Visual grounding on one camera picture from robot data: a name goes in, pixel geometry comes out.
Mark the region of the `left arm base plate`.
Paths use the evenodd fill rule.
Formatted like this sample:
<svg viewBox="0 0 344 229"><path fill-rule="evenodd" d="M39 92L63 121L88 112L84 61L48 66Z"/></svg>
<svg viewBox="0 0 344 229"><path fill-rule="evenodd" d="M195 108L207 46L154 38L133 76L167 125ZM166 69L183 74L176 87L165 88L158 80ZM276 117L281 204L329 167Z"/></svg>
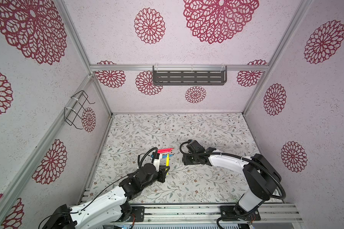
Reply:
<svg viewBox="0 0 344 229"><path fill-rule="evenodd" d="M119 220L117 220L117 222L143 222L144 215L144 206L132 207L132 209L128 213L123 213L123 215L120 217Z"/></svg>

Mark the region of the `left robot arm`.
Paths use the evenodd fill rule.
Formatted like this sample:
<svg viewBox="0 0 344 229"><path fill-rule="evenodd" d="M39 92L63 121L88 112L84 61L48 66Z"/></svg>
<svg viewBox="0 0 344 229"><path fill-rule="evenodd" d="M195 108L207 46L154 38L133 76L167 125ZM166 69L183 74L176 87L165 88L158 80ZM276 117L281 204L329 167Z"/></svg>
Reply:
<svg viewBox="0 0 344 229"><path fill-rule="evenodd" d="M158 181L165 182L169 166L156 169L147 163L133 173L122 177L112 190L85 204L58 207L54 213L41 221L39 229L96 229L105 223L126 221L132 213L129 203L140 196L142 191Z"/></svg>

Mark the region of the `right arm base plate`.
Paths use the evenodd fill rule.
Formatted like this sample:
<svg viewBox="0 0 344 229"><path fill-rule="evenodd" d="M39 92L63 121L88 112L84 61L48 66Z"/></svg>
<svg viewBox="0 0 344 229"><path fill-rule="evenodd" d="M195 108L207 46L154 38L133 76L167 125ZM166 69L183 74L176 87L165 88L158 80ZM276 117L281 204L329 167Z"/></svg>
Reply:
<svg viewBox="0 0 344 229"><path fill-rule="evenodd" d="M220 206L220 213L223 221L259 221L261 216L259 214L258 208L250 211L245 211L238 205L226 205Z"/></svg>

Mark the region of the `yellow highlighter pen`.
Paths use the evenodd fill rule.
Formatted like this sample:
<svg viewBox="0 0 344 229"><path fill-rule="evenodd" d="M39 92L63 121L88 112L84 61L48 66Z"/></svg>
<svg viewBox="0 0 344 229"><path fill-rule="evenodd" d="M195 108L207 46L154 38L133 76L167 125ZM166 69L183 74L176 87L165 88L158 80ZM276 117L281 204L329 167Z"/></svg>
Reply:
<svg viewBox="0 0 344 229"><path fill-rule="evenodd" d="M167 154L166 166L169 167L169 164L170 164L170 157L169 157L169 154Z"/></svg>

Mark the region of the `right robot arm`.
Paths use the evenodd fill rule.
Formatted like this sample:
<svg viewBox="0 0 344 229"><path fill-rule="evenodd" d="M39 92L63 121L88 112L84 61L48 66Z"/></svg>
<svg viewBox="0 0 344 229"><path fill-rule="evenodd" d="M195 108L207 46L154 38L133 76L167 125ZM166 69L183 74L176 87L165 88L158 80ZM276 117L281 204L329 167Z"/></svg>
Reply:
<svg viewBox="0 0 344 229"><path fill-rule="evenodd" d="M188 140L179 146L184 165L207 165L241 173L248 184L248 191L234 207L234 216L246 216L255 212L264 202L275 198L286 199L281 176L261 154L238 156L216 148L205 149L196 140Z"/></svg>

